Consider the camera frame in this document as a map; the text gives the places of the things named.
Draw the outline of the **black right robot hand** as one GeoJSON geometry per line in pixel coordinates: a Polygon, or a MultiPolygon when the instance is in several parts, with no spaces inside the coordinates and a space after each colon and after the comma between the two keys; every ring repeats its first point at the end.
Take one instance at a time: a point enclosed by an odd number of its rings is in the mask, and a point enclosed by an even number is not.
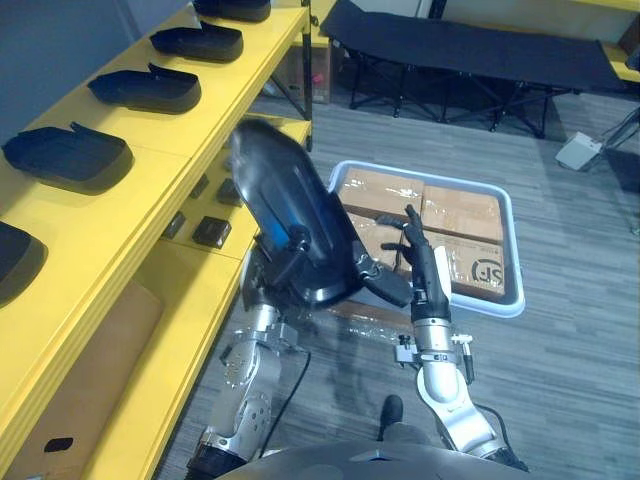
{"type": "Polygon", "coordinates": [[[376,218],[378,225],[401,230],[407,241],[407,244],[383,243],[381,248],[400,252],[411,265],[411,321],[435,318],[450,322],[449,299],[440,282],[434,250],[423,233],[421,217],[412,205],[407,205],[405,212],[407,220],[391,214],[382,214],[376,218]]]}

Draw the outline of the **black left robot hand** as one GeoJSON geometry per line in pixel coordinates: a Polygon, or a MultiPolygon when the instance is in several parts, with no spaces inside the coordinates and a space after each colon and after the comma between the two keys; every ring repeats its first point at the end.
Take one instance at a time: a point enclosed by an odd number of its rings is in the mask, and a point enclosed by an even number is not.
{"type": "Polygon", "coordinates": [[[245,307],[325,309],[363,288],[395,306],[410,302],[408,283],[374,260],[354,232],[326,265],[312,262],[311,246],[310,231],[302,225],[290,229],[289,240],[280,250],[268,249],[260,234],[243,274],[245,307]]]}

